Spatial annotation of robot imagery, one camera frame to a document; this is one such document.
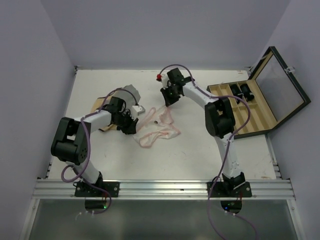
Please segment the white pink-trimmed underwear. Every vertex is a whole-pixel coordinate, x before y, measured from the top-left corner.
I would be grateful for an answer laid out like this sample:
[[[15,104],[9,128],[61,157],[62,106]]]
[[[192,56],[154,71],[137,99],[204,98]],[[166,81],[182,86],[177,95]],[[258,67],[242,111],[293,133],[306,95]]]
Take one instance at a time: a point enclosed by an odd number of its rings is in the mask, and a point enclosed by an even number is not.
[[[151,148],[158,139],[172,139],[181,134],[174,126],[171,109],[167,106],[152,107],[146,116],[138,121],[133,139],[142,148]]]

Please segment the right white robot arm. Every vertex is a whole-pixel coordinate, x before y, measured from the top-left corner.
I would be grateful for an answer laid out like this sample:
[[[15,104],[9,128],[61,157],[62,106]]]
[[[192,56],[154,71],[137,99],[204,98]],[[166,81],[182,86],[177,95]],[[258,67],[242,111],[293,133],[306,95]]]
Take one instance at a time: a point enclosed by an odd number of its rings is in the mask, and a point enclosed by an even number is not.
[[[204,110],[205,128],[214,137],[221,156],[222,166],[218,176],[222,177],[223,192],[235,196],[246,179],[239,167],[234,145],[236,120],[228,97],[216,96],[197,85],[192,76],[185,77],[178,68],[167,73],[160,72],[156,80],[162,83],[160,92],[167,107],[182,96],[198,104]]]

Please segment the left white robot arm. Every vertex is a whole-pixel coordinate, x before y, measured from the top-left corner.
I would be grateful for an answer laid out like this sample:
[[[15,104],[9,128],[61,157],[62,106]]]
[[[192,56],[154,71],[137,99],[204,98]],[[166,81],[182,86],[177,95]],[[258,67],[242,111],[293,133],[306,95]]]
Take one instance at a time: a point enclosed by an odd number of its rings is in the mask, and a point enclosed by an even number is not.
[[[71,183],[82,179],[92,196],[103,193],[102,174],[91,163],[91,134],[115,125],[126,135],[137,132],[140,106],[135,98],[112,96],[94,112],[78,118],[63,117],[51,145],[51,155],[66,163],[61,180]]]

